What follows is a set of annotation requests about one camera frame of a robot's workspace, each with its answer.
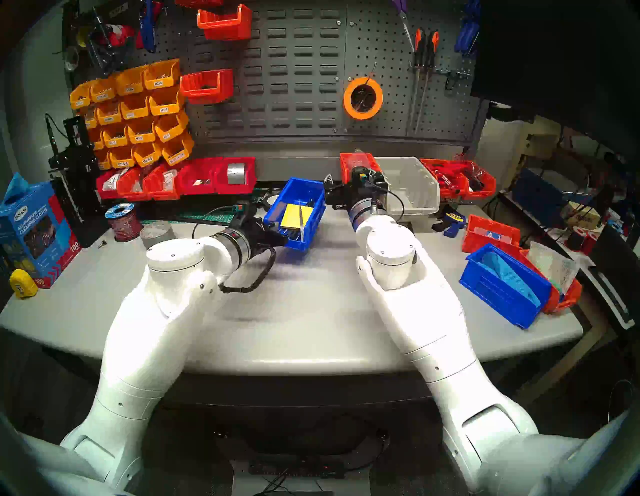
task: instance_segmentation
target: orange tape roll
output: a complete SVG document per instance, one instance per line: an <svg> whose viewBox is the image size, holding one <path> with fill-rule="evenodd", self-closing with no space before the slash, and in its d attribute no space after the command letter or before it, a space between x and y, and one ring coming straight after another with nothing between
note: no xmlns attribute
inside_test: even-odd
<svg viewBox="0 0 640 496"><path fill-rule="evenodd" d="M370 77L359 77L347 86L342 105L354 119L371 119L382 107L382 89Z"/></svg>

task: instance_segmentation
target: cardboard box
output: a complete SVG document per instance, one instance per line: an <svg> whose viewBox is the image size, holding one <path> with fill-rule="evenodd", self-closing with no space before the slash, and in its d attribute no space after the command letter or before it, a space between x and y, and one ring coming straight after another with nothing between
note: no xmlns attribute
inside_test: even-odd
<svg viewBox="0 0 640 496"><path fill-rule="evenodd" d="M12 268L27 271L45 289L81 249L48 182L0 205L0 246Z"/></svg>
<svg viewBox="0 0 640 496"><path fill-rule="evenodd" d="M600 222L600 214L592 207L584 207L576 202L569 202L562 210L561 216L566 219L567 225L582 227L590 231L596 229L598 222Z"/></svg>

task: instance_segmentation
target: workbench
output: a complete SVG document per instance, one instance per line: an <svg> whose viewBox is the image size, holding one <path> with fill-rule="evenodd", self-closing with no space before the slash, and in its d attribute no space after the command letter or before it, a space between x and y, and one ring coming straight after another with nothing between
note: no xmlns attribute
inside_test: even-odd
<svg viewBox="0 0 640 496"><path fill-rule="evenodd" d="M483 215L474 205L460 212ZM570 311L540 314L528 329L517 328L459 284L467 256L465 232L454 239L431 231L433 218L411 218L416 236L460 299L468 332L482 361L547 348L581 336ZM193 224L172 224L178 237ZM200 225L197 237L222 227ZM107 244L98 246L105 239ZM373 307L355 269L355 235L344 211L327 208L307 253L277 248L273 269L251 294L217 294L196 339L187 372L224 375L313 376L379 374L410 370ZM246 285L264 267L254 259L228 281ZM46 346L100 358L122 299L145 267L141 239L116 243L112 231L74 259L51 289L27 300L12 297L0 326ZM425 301L424 324L438 312Z"/></svg>

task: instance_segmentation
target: yellow sticky note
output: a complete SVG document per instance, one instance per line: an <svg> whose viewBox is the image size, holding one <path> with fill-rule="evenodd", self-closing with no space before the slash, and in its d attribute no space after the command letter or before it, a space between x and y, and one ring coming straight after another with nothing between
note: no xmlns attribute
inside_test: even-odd
<svg viewBox="0 0 640 496"><path fill-rule="evenodd" d="M309 217L311 217L311 212L314 211L313 207L287 204L287 208L282 216L282 222L280 222L280 227L284 227L286 229L300 229L300 209L302 209L302 225L303 227L307 225L307 221L309 220Z"/></svg>

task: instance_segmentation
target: yellow storage bin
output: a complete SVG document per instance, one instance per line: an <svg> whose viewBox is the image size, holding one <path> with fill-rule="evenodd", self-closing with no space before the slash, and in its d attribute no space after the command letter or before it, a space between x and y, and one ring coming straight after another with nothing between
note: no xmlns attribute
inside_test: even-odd
<svg viewBox="0 0 640 496"><path fill-rule="evenodd" d="M76 86L75 90L69 95L69 102L73 110L86 107L91 103L91 86L94 81L87 81Z"/></svg>
<svg viewBox="0 0 640 496"><path fill-rule="evenodd" d="M144 79L148 90L173 86L180 79L180 59L163 60L147 66Z"/></svg>
<svg viewBox="0 0 640 496"><path fill-rule="evenodd" d="M128 144L129 140L125 133L125 125L120 122L119 124L109 124L102 128L102 142L107 148L123 147Z"/></svg>
<svg viewBox="0 0 640 496"><path fill-rule="evenodd" d="M120 102L106 102L98 105L95 110L95 116L98 118L98 122L101 125L115 124L122 121L122 114L120 113Z"/></svg>
<svg viewBox="0 0 640 496"><path fill-rule="evenodd" d="M177 114L184 107L184 95L179 86L161 88L149 96L149 109L153 115Z"/></svg>
<svg viewBox="0 0 640 496"><path fill-rule="evenodd" d="M100 170L107 170L111 168L111 162L109 162L109 150L103 148L102 150L93 150L93 154L98 159L98 167Z"/></svg>
<svg viewBox="0 0 640 496"><path fill-rule="evenodd" d="M102 133L100 129L94 127L93 129L89 129L89 139L93 143L93 151L102 150L104 148L104 142L102 141Z"/></svg>
<svg viewBox="0 0 640 496"><path fill-rule="evenodd" d="M162 149L158 142L140 143L133 145L133 158L139 166L146 167L153 162L157 162L162 155Z"/></svg>
<svg viewBox="0 0 640 496"><path fill-rule="evenodd" d="M151 143L156 140L154 118L135 119L127 123L127 136L134 145L137 143Z"/></svg>
<svg viewBox="0 0 640 496"><path fill-rule="evenodd" d="M112 148L109 150L109 162L114 169L126 169L133 167L136 161L131 152L131 145L126 147Z"/></svg>
<svg viewBox="0 0 640 496"><path fill-rule="evenodd" d="M143 93L122 99L122 116L126 119L139 119L149 115L149 97Z"/></svg>
<svg viewBox="0 0 640 496"><path fill-rule="evenodd" d="M91 101L104 102L116 97L116 79L109 76L107 79L96 79L91 85Z"/></svg>
<svg viewBox="0 0 640 496"><path fill-rule="evenodd" d="M145 89L143 76L147 67L148 65L141 65L119 73L116 76L116 92L121 97L141 93Z"/></svg>
<svg viewBox="0 0 640 496"><path fill-rule="evenodd" d="M176 165L191 155L193 138L188 131L162 144L162 155L169 165Z"/></svg>
<svg viewBox="0 0 640 496"><path fill-rule="evenodd" d="M187 117L184 110L181 110L177 114L165 115L157 119L154 127L156 128L156 134L158 138L160 138L160 141L166 143L182 134L182 132L187 129L188 123L189 117Z"/></svg>

